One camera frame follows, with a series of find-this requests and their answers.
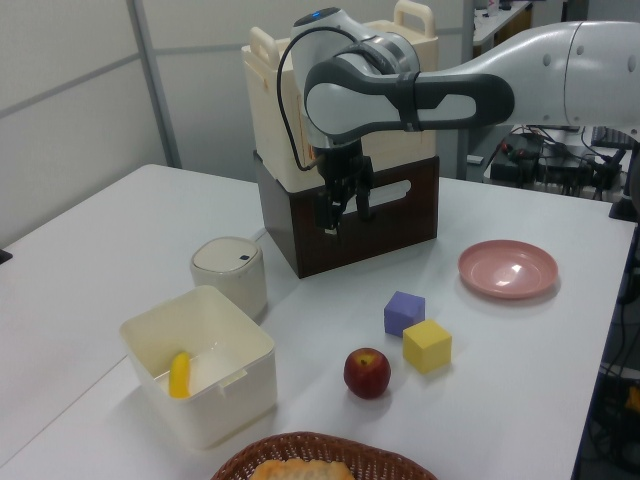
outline white square bin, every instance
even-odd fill
[[[142,388],[176,435],[205,449],[276,402],[273,340],[215,287],[203,285],[120,327]],[[191,396],[169,396],[173,358],[191,356]]]

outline small white cylinder container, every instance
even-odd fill
[[[267,304],[262,249],[239,237],[221,237],[204,244],[191,258],[196,286],[212,285],[255,320]]]

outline red apple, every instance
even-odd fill
[[[384,393],[391,378],[391,365],[383,353],[373,348],[359,348],[344,363],[344,382],[360,398],[377,398]]]

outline yellow banana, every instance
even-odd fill
[[[169,395],[174,398],[189,398],[191,364],[189,354],[181,352],[173,358],[169,370]]]

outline box handle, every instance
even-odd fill
[[[280,52],[276,41],[267,32],[258,27],[249,30],[249,48],[271,70],[277,70],[280,64]]]
[[[393,9],[393,23],[404,26],[404,14],[408,13],[414,17],[418,17],[424,23],[424,35],[427,38],[435,38],[436,23],[433,18],[433,12],[426,5],[411,2],[410,0],[398,0]]]

